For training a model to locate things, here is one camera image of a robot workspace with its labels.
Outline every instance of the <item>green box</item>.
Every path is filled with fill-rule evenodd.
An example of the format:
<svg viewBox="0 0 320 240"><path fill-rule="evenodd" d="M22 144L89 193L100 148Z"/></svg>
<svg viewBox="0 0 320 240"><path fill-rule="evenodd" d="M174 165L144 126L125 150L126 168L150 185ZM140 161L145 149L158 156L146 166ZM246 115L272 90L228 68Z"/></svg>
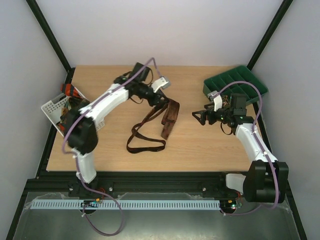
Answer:
<svg viewBox="0 0 320 240"><path fill-rule="evenodd" d="M268 92L268 88L246 66L240 65L204 80L203 93L207 97L209 93L213 91L219 92L226 85L236 81L246 81L253 84L259 90L261 96ZM251 86L244 83L231 85L221 95L227 95L230 98L231 93L245 94L247 105L259 100L257 92Z"/></svg>

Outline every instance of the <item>gray wall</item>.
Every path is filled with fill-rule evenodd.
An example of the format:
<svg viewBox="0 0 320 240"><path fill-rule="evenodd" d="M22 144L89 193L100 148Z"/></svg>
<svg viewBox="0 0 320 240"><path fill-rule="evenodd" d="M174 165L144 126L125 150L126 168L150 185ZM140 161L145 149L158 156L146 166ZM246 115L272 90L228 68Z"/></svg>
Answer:
<svg viewBox="0 0 320 240"><path fill-rule="evenodd" d="M71 65L247 64L282 0L37 0Z"/></svg>
<svg viewBox="0 0 320 240"><path fill-rule="evenodd" d="M320 239L320 1L293 1L253 72L266 84L263 116L309 239Z"/></svg>
<svg viewBox="0 0 320 240"><path fill-rule="evenodd" d="M0 7L0 239L5 239L50 129L40 107L66 77L25 0Z"/></svg>

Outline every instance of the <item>white basket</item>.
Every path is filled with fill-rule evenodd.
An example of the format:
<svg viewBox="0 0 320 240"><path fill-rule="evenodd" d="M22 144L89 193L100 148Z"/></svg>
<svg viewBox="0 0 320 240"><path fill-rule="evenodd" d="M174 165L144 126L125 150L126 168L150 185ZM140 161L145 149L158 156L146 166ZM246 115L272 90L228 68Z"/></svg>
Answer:
<svg viewBox="0 0 320 240"><path fill-rule="evenodd" d="M78 93L81 97L86 98L76 87L75 87L75 89L78 91ZM62 108L64 107L66 101L70 98L69 96L66 96L64 99L59 100L59 99L63 98L64 96L66 96L66 95L64 93L61 93L60 95L58 95L54 99L48 101L46 104L43 104L41 106L41 109L44 112L44 114L47 116L47 118L50 120L50 122L53 124L53 126L56 128L56 130L62 136L64 136L64 134L63 134L63 132L61 132L61 130L57 126L57 123L60 122ZM101 129L103 126L105 126L104 120L102 120L98 124L98 126L95 126L96 131Z"/></svg>

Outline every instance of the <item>wooden tabletop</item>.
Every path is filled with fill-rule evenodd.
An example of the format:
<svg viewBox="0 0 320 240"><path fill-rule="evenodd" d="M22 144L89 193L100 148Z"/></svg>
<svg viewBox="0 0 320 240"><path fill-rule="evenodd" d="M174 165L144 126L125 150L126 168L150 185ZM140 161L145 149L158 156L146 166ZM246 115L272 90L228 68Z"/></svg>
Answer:
<svg viewBox="0 0 320 240"><path fill-rule="evenodd" d="M241 142L234 135L225 135L220 124L205 126L191 115L209 103L203 94L206 78L229 70L230 66L159 66L171 86L164 90L167 97L180 103L180 111L166 148L160 152L127 152L126 143L133 125L141 122L152 109L145 100L136 104L130 100L120 104L104 119L105 126L98 132L94 150L97 171L155 171L155 172L211 172L247 171L250 162ZM113 80L132 69L132 66L77 66L72 84L88 100L103 94ZM255 117L253 106L247 106L248 116ZM150 138L161 139L162 115L145 124L140 132ZM47 171L75 171L70 155L61 152L63 137L57 133L48 161ZM156 146L134 138L131 147Z"/></svg>

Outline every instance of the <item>brown fabric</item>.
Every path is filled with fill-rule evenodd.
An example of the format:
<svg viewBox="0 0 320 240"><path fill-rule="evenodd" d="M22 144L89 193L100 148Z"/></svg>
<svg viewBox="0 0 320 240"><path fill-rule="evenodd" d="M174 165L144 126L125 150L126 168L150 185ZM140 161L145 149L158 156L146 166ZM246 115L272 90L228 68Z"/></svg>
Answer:
<svg viewBox="0 0 320 240"><path fill-rule="evenodd" d="M172 131L177 118L178 118L178 113L179 113L179 108L180 104L170 98L168 98L169 103L165 103L162 105L157 105L155 106L142 120L142 122L137 123L134 125L131 129L131 136L129 137L128 141L126 142L126 149L129 153L132 154L137 154L145 151L150 151L150 152L159 152L165 149L166 147L166 141L170 135L170 132ZM138 130L147 122L152 121L156 117L158 117L162 112L164 112L164 116L162 118L161 124L164 125L161 137L164 138L165 140L162 139L154 139L150 137L146 137L142 135L141 133L138 132ZM156 143L161 143L160 146L147 146L147 147L129 147L130 142L132 139L136 137L138 139L142 139L145 141L149 142L156 142Z"/></svg>

